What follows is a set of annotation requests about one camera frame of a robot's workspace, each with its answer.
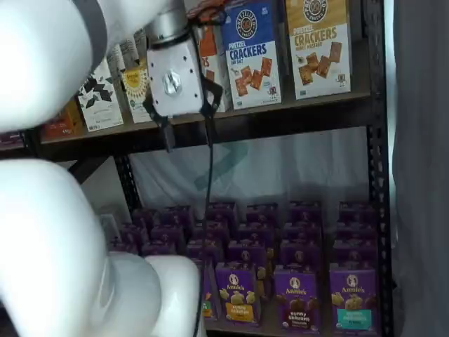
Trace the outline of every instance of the black metal shelf post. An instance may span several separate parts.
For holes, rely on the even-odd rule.
[[[385,32],[383,0],[365,0],[369,43],[371,105],[375,120],[367,127],[370,199],[379,214],[378,286],[383,337],[394,335],[393,275],[391,269],[391,229],[389,202],[389,158],[387,129],[387,83],[385,72]]]

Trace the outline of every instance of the pretzel crackers box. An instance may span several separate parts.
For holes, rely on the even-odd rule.
[[[351,90],[347,0],[286,0],[296,98]]]
[[[232,1],[222,26],[234,109],[281,102],[272,0]]]

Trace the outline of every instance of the teal label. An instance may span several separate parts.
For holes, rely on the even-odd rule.
[[[369,330],[372,325],[371,310],[349,311],[337,309],[338,324],[348,330]]]

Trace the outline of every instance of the orange box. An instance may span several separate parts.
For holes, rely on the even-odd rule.
[[[51,121],[43,125],[44,139],[78,136],[83,133],[83,119],[75,100],[70,100],[64,109]]]

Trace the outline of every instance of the shelving unit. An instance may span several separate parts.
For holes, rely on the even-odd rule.
[[[353,91],[341,95],[296,101],[291,80],[284,86],[283,103],[238,110],[216,117],[217,143],[297,133],[366,127],[370,199],[375,205],[380,287],[380,317],[382,337],[394,335],[392,308],[391,242],[389,221],[389,162],[387,137],[387,104],[384,52],[384,5],[381,0],[363,0],[365,41],[354,46]],[[173,119],[176,147],[206,144],[200,115]],[[113,156],[130,211],[141,206],[128,155],[137,152],[163,150],[164,143],[154,123],[130,124],[105,131],[86,133],[64,140],[36,144],[30,131],[25,134],[24,147],[0,150],[0,159],[42,157],[51,161],[78,160],[71,172],[80,182]],[[226,322],[208,322],[209,336],[235,334],[284,337],[291,336],[277,324],[275,303],[266,305],[263,314],[269,319],[258,329],[234,326]],[[322,336],[331,336],[324,331]]]

